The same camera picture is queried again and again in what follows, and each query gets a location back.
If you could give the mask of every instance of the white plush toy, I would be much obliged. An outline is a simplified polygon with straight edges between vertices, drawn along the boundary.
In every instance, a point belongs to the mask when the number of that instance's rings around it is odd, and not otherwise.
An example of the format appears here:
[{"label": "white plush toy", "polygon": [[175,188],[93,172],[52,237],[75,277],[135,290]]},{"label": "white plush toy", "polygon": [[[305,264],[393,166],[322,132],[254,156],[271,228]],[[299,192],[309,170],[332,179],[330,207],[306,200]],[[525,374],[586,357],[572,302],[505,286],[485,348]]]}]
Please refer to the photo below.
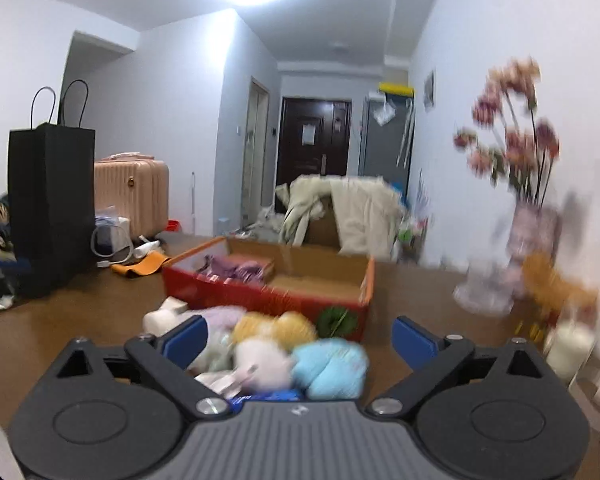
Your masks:
[{"label": "white plush toy", "polygon": [[206,346],[187,369],[197,374],[215,372],[232,368],[231,334],[245,313],[246,310],[241,306],[216,306],[205,310],[189,310],[189,305],[184,301],[167,298],[158,310],[144,316],[142,329],[144,332],[160,337],[191,316],[204,317],[208,329]]},{"label": "white plush toy", "polygon": [[270,339],[251,337],[235,347],[235,371],[247,378],[242,386],[253,393],[288,390],[295,359]]}]

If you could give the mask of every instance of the dark brown door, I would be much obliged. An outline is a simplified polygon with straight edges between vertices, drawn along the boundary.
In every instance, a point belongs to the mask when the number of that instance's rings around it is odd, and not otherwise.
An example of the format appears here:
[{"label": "dark brown door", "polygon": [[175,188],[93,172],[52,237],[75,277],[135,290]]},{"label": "dark brown door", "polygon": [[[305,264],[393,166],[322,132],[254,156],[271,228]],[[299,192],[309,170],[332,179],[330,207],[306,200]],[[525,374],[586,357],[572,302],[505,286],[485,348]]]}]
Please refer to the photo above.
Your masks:
[{"label": "dark brown door", "polygon": [[285,97],[276,184],[304,174],[347,174],[350,123],[350,101]]}]

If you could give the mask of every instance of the refrigerator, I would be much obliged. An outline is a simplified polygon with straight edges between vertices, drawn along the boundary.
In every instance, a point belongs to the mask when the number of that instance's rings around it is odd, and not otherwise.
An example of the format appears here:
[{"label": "refrigerator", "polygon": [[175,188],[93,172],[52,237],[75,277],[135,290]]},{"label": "refrigerator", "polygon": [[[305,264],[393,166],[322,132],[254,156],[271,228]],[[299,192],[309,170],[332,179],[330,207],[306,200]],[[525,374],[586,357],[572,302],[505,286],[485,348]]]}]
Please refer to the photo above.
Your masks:
[{"label": "refrigerator", "polygon": [[[384,124],[382,112],[395,109]],[[413,97],[378,94],[365,99],[360,138],[359,176],[382,176],[406,194],[415,130]]]}]

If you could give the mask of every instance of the white cord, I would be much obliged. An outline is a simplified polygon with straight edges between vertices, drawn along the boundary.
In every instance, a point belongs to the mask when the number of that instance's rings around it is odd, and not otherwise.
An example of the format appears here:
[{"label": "white cord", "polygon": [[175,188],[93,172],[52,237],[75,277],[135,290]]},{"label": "white cord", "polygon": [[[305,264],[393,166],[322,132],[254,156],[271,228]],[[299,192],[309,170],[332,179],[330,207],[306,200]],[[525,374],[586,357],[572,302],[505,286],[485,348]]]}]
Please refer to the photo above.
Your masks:
[{"label": "white cord", "polygon": [[[117,228],[123,232],[123,238],[125,238],[126,242],[127,242],[125,247],[128,247],[128,249],[129,249],[128,254],[126,255],[126,257],[123,260],[120,260],[118,262],[111,262],[111,261],[107,260],[107,258],[111,258],[112,256],[115,256],[115,254],[119,251],[116,251],[111,254],[100,254],[96,250],[96,238],[98,235],[98,229],[102,229],[103,227],[106,227],[107,229]],[[95,254],[97,257],[103,259],[102,261],[100,261],[96,264],[99,268],[103,269],[106,267],[110,267],[112,265],[124,264],[124,263],[128,262],[134,254],[134,244],[131,241],[131,237],[129,236],[128,231],[125,228],[123,228],[120,224],[117,224],[117,223],[103,224],[103,225],[96,226],[96,228],[93,230],[93,233],[91,233],[91,252],[93,254]]]}]

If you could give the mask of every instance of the gray ribbed panel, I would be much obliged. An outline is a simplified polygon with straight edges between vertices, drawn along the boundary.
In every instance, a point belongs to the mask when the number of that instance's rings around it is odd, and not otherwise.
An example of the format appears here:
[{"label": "gray ribbed panel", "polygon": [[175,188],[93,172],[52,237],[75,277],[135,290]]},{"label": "gray ribbed panel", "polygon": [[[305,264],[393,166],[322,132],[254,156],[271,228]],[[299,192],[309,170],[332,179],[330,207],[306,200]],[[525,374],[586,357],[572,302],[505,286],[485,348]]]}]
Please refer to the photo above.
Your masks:
[{"label": "gray ribbed panel", "polygon": [[[304,406],[306,410],[298,412]],[[450,480],[400,424],[374,422],[353,402],[247,402],[198,425],[148,480]]]}]

